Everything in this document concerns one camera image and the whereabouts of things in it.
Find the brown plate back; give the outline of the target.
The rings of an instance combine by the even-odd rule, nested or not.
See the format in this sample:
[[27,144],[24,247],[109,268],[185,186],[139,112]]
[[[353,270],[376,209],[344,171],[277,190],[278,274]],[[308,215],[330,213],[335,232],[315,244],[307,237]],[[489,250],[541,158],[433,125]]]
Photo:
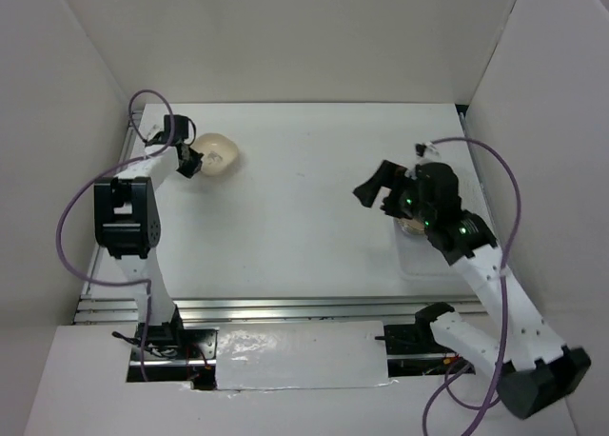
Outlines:
[[401,218],[397,219],[396,223],[404,234],[413,236],[425,235],[425,225],[417,219]]

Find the cream plate back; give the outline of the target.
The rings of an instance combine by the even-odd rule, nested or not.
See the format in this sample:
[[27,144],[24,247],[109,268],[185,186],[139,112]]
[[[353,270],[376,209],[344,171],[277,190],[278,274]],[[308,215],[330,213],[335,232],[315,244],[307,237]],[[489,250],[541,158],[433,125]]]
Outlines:
[[220,133],[202,134],[195,139],[191,147],[203,155],[200,172],[204,176],[224,174],[239,157],[237,145]]

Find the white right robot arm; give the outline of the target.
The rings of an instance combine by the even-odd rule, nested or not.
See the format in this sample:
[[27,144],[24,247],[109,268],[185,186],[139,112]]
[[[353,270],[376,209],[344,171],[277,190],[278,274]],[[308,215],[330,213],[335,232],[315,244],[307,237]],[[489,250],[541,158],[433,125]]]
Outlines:
[[502,260],[504,251],[480,217],[462,207],[459,179],[445,163],[405,168],[387,160],[353,194],[394,219],[419,222],[429,244],[474,291],[501,330],[499,339],[466,323],[447,303],[416,315],[414,339],[428,352],[447,347],[495,384],[501,403],[524,420],[572,394],[592,365],[583,347],[569,347],[542,317]]

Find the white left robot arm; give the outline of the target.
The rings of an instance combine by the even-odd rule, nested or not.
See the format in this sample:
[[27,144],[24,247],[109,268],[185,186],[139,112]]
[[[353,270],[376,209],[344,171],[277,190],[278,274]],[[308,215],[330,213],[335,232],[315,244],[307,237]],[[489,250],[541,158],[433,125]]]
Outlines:
[[97,244],[123,271],[138,310],[138,327],[128,341],[143,352],[175,359],[187,350],[179,309],[168,295],[156,248],[161,220],[155,191],[169,175],[190,179],[203,154],[191,147],[194,122],[184,115],[164,116],[164,128],[145,144],[145,158],[94,183]]

